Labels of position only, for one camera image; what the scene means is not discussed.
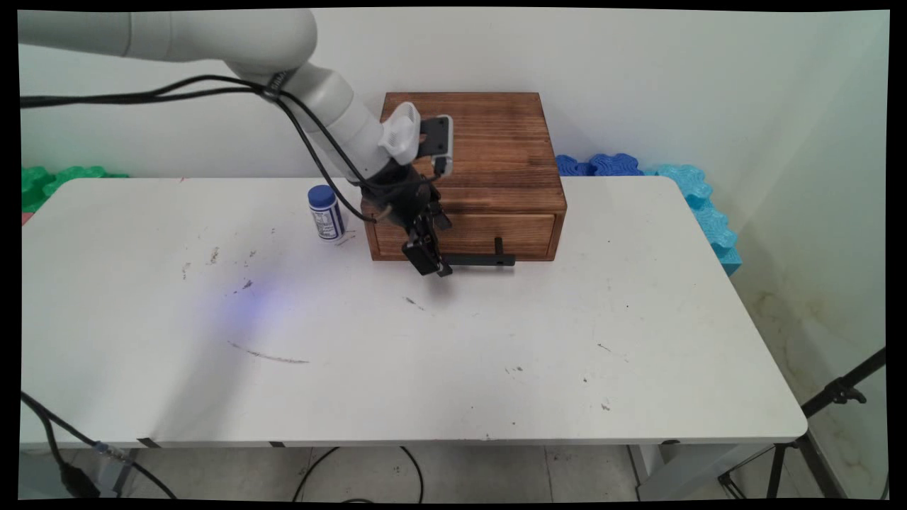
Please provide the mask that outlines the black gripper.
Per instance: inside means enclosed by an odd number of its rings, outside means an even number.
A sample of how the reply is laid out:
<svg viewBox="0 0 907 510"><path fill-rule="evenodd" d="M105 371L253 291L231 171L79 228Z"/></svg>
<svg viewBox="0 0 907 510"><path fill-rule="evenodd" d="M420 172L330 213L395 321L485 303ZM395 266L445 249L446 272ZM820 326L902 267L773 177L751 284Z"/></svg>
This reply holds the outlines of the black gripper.
<svg viewBox="0 0 907 510"><path fill-rule="evenodd" d="M360 185L360 190L364 222L398 227L407 235L402 252L419 274L436 273L443 278L451 274L451 267L441 252L437 232L450 229L451 221L434 187L441 177L440 171L427 177L414 165L390 164Z"/></svg>

